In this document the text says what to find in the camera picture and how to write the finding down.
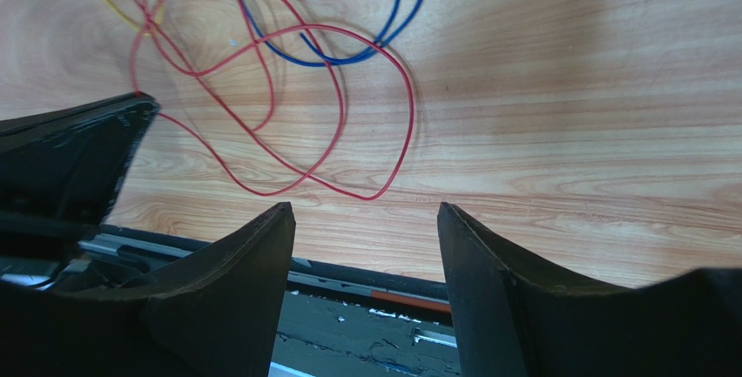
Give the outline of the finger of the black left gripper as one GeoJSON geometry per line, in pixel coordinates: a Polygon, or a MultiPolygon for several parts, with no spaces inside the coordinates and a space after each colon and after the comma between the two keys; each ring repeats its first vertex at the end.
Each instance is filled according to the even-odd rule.
{"type": "Polygon", "coordinates": [[[1,123],[1,213],[98,226],[109,216],[155,98],[128,93],[1,123]]]}

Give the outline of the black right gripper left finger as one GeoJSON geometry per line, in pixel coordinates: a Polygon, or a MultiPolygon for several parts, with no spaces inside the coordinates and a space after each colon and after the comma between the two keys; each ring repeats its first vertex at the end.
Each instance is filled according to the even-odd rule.
{"type": "Polygon", "coordinates": [[[2,284],[2,375],[267,375],[295,227],[283,202],[122,286],[2,284]]]}

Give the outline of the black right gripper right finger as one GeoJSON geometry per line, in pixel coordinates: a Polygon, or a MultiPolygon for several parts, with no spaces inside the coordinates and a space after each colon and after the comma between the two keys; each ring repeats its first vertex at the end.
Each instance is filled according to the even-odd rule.
{"type": "Polygon", "coordinates": [[[700,268],[639,288],[576,273],[456,205],[437,216],[466,376],[738,376],[741,272],[700,268]]]}

